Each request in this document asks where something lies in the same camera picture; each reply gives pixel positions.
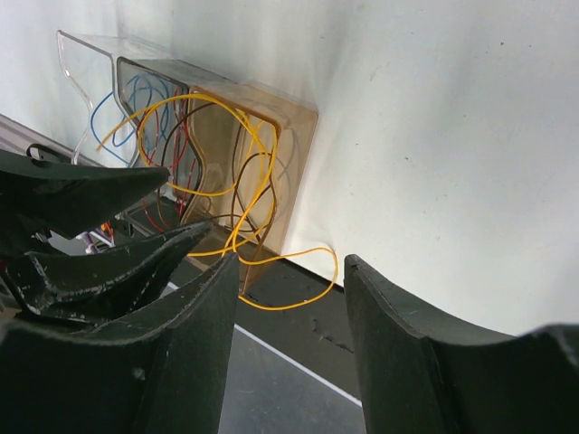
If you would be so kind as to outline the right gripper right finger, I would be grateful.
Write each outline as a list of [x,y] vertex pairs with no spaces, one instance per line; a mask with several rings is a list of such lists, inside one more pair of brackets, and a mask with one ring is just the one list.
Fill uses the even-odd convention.
[[344,290],[370,433],[575,433],[578,328],[511,336],[398,287],[355,254]]

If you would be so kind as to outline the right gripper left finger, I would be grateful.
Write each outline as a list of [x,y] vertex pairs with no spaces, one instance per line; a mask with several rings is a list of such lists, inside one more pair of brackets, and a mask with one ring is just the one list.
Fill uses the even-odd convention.
[[1,324],[4,433],[215,433],[238,296],[228,254],[180,289],[88,331]]

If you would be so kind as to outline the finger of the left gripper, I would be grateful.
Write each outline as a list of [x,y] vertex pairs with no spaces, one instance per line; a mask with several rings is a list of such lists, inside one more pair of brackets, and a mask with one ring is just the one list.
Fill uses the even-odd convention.
[[1,213],[71,239],[100,226],[168,180],[164,167],[111,168],[1,152]]
[[85,256],[29,251],[4,268],[20,308],[59,322],[102,324],[155,301],[213,228],[195,222]]

